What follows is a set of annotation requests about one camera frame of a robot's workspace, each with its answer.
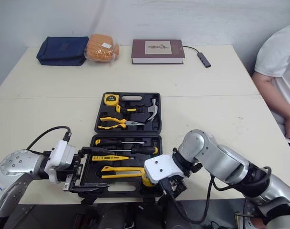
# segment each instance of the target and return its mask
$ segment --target screwdriver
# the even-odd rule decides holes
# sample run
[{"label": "screwdriver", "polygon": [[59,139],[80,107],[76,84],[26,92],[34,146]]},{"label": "screwdriver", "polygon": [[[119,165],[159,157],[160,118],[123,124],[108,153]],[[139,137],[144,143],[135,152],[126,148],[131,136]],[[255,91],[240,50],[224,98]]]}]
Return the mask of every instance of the screwdriver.
[{"label": "screwdriver", "polygon": [[145,142],[122,142],[121,140],[113,140],[113,139],[97,139],[95,141],[96,146],[114,146],[120,144],[144,144]]},{"label": "screwdriver", "polygon": [[92,156],[92,161],[122,161],[134,159],[134,157],[127,156],[115,156],[115,155],[107,155],[107,156]]},{"label": "screwdriver", "polygon": [[132,154],[148,154],[148,155],[154,155],[158,153],[158,148],[153,146],[144,146],[140,148],[133,148],[133,149],[114,149],[110,150],[113,152],[130,152]]}]

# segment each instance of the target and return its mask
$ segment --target blue pouch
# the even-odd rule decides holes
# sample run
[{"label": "blue pouch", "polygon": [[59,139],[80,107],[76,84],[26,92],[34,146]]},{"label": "blue pouch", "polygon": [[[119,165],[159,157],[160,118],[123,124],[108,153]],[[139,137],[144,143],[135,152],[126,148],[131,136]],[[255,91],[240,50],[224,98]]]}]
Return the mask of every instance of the blue pouch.
[{"label": "blue pouch", "polygon": [[88,37],[47,37],[37,54],[42,65],[79,66],[85,61],[83,51]]}]

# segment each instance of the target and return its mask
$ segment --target book cover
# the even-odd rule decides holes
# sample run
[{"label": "book cover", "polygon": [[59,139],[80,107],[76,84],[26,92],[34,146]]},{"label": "book cover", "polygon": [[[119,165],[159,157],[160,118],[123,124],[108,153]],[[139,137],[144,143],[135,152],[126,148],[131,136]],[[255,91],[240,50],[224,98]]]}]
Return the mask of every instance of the book cover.
[{"label": "book cover", "polygon": [[131,58],[185,58],[181,40],[133,40]]}]

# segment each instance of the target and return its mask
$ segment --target table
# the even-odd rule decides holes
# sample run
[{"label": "table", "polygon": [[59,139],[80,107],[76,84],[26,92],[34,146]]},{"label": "table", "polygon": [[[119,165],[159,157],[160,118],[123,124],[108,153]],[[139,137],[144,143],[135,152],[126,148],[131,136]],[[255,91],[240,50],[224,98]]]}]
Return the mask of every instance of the table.
[{"label": "table", "polygon": [[[164,154],[178,147],[189,130],[202,129],[259,167],[271,166],[273,173],[290,185],[290,148],[232,46],[197,48],[212,68],[204,68],[192,50],[185,51],[183,65],[132,65],[130,46],[121,46],[121,57],[112,64],[41,66],[34,59],[38,48],[29,48],[0,87],[0,161],[56,125],[71,128],[70,144],[77,149],[88,146],[106,91],[159,92]],[[48,150],[62,135],[61,130],[52,132],[34,149]],[[186,179],[188,190],[178,199],[205,199],[208,182],[204,169],[193,174]],[[80,203],[81,198],[63,192],[62,187],[63,183],[33,181],[20,203]],[[212,190],[211,196],[242,197],[235,190]],[[99,198],[96,202],[136,200]]]}]

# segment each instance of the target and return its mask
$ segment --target hammer head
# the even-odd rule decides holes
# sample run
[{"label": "hammer head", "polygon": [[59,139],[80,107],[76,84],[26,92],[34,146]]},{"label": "hammer head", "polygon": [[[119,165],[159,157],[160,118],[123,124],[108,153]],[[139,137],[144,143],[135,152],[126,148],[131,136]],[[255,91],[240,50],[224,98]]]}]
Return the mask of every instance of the hammer head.
[{"label": "hammer head", "polygon": [[156,100],[152,99],[151,102],[153,105],[147,108],[148,112],[152,113],[152,115],[147,119],[148,122],[152,122],[158,112],[158,106],[155,104]]}]

